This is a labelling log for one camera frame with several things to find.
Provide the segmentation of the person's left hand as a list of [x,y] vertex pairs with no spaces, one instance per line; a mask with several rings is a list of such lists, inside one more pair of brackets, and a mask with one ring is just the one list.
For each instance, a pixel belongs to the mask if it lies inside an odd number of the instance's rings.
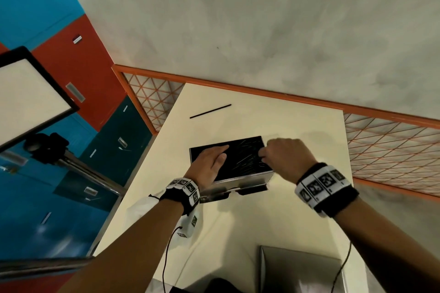
[[216,179],[218,171],[214,171],[214,161],[228,149],[229,145],[213,146],[205,149],[190,165],[184,178],[193,180],[200,192],[206,190]]

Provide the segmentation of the person's right hand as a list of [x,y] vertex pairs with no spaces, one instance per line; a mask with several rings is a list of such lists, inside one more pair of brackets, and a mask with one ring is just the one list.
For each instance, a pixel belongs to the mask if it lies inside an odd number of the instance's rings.
[[273,147],[275,162],[269,166],[283,179],[298,184],[300,178],[318,163],[308,147],[300,139],[275,138],[266,147]]

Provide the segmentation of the black metal box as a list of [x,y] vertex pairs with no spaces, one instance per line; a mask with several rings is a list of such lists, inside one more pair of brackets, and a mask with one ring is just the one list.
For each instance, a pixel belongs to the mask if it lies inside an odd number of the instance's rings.
[[268,190],[274,171],[258,155],[265,146],[261,136],[192,147],[189,149],[190,162],[208,148],[225,145],[228,145],[225,163],[214,182],[200,192],[200,203],[225,200],[232,193],[244,196]]

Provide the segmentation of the person's right forearm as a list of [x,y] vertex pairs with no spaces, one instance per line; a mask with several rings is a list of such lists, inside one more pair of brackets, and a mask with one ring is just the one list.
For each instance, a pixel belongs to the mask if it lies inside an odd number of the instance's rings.
[[327,212],[386,293],[440,293],[440,260],[359,196],[337,197]]

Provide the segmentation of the person's left forearm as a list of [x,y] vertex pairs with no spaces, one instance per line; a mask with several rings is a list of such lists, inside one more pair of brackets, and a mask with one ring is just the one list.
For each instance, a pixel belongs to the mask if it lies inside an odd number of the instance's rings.
[[159,201],[58,293],[145,293],[183,212],[180,202]]

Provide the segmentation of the thin black stick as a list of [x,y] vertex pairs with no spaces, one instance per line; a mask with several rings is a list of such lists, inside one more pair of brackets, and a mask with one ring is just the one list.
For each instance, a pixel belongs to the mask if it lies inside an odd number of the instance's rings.
[[230,103],[230,104],[227,104],[227,105],[224,105],[224,106],[221,106],[221,107],[217,107],[217,108],[215,108],[215,109],[212,109],[212,110],[209,110],[209,111],[206,111],[206,112],[202,112],[202,113],[199,113],[199,114],[196,114],[196,115],[190,116],[189,118],[190,118],[190,119],[197,118],[197,117],[200,117],[200,116],[203,116],[203,115],[206,115],[206,114],[212,113],[212,112],[216,112],[216,111],[219,111],[219,110],[222,110],[222,109],[225,109],[225,108],[231,107],[231,106],[232,106],[232,104]]

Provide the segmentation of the black marker wristband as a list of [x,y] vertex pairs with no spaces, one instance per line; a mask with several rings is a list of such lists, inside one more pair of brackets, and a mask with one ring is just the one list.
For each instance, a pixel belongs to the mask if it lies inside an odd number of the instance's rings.
[[165,188],[159,201],[171,200],[183,206],[183,216],[190,216],[200,201],[200,190],[197,184],[188,178],[173,179]]
[[307,170],[295,194],[322,218],[334,218],[359,196],[349,180],[326,163],[316,163]]

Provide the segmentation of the teal locker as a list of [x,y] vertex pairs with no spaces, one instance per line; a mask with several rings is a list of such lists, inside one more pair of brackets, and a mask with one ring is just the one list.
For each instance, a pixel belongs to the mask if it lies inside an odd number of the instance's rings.
[[[88,147],[77,157],[88,167],[125,186],[152,133],[129,96],[126,96]],[[69,171],[55,195],[110,212],[117,195]]]

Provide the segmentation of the grey metal box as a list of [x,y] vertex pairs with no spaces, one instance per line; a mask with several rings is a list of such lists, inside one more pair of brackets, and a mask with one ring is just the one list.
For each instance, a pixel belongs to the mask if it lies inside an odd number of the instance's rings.
[[341,260],[260,246],[258,293],[348,293]]

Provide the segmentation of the orange mesh fence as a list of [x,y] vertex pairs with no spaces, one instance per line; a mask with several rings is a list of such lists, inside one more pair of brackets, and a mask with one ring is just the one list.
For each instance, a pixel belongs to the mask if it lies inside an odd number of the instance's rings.
[[338,109],[355,182],[440,201],[440,120],[117,64],[112,70],[154,136],[185,84]]

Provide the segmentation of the black metal tripod stand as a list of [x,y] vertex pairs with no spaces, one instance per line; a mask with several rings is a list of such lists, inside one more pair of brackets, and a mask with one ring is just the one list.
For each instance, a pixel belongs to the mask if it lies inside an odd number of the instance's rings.
[[57,133],[37,133],[26,138],[23,148],[33,159],[43,164],[66,168],[117,196],[125,196],[126,188],[90,168],[69,151],[68,145],[69,141]]

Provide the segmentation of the red locker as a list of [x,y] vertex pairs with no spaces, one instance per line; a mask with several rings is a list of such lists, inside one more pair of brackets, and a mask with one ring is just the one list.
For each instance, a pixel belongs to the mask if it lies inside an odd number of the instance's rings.
[[84,101],[68,95],[79,115],[99,132],[126,97],[108,54],[87,15],[82,15],[29,51],[65,90],[72,84]]

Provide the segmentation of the white panel with black frame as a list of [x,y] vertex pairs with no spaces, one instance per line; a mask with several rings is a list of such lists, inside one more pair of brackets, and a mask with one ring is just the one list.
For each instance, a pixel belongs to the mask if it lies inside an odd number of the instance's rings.
[[0,153],[77,111],[25,46],[0,54]]

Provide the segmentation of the metal rail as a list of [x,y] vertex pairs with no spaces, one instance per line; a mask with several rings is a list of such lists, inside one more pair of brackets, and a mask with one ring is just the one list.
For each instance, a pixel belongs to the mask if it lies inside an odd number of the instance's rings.
[[94,256],[0,261],[0,280],[74,271],[88,265]]

